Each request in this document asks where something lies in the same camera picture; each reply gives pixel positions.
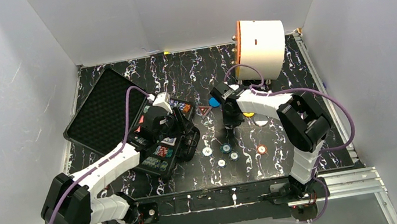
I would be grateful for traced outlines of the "blue playing card deck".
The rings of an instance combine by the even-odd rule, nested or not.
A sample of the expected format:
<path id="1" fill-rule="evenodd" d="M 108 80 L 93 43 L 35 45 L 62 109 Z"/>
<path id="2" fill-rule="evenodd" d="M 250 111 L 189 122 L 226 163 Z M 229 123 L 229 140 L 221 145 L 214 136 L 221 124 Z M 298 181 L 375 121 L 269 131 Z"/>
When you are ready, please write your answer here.
<path id="1" fill-rule="evenodd" d="M 169 146 L 174 146 L 176 143 L 176 138 L 165 138 L 161 142 Z"/>

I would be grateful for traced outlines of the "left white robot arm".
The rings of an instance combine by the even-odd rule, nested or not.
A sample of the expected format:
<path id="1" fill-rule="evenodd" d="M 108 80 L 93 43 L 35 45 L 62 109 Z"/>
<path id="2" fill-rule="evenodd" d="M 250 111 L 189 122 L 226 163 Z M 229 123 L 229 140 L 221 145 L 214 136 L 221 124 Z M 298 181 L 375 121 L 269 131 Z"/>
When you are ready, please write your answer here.
<path id="1" fill-rule="evenodd" d="M 130 128 L 126 142 L 79 172 L 53 178 L 41 218 L 47 224 L 137 222 L 140 204 L 132 197 L 122 192 L 102 198 L 98 194 L 131 169 L 168 179 L 177 162 L 191 160 L 200 139 L 192 122 L 194 109 L 177 100 L 170 100 L 166 108 L 150 106 Z"/>

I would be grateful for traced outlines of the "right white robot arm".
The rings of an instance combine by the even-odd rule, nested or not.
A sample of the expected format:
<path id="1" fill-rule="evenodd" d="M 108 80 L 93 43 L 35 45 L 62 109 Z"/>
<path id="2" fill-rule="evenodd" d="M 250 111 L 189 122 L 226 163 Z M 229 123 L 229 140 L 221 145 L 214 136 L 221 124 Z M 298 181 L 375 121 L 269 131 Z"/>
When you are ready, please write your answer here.
<path id="1" fill-rule="evenodd" d="M 293 165 L 289 174 L 292 195 L 306 199 L 314 190 L 312 179 L 323 142 L 332 126 L 329 117 L 311 96 L 291 92 L 265 93 L 243 86 L 232 88 L 225 83 L 210 94 L 221 105 L 223 124 L 233 129 L 244 121 L 244 113 L 278 118 L 294 147 Z"/>

